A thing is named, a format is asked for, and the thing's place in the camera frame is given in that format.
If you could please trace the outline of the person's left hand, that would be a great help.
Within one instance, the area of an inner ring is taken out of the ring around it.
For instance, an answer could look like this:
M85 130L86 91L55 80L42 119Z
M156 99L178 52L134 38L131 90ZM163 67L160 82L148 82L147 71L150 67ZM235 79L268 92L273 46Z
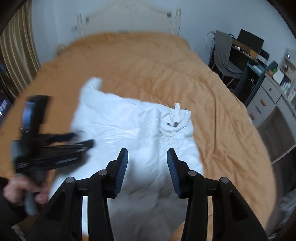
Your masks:
M10 203L15 205L23 204L23 195L25 192L36 193L35 201L38 204L45 204L49 200L50 184L46 178L42 184L34 183L25 175L15 175L8 181L3 189L3 196Z

